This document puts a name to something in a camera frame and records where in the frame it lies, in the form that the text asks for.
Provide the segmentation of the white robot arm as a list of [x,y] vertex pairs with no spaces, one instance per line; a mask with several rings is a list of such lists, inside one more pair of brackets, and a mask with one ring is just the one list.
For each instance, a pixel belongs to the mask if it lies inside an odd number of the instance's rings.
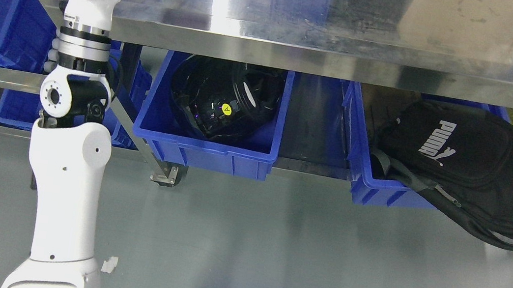
[[28,258],[2,288],[100,288],[95,226],[112,142],[110,27],[64,15],[57,66],[40,87],[29,142],[37,203]]

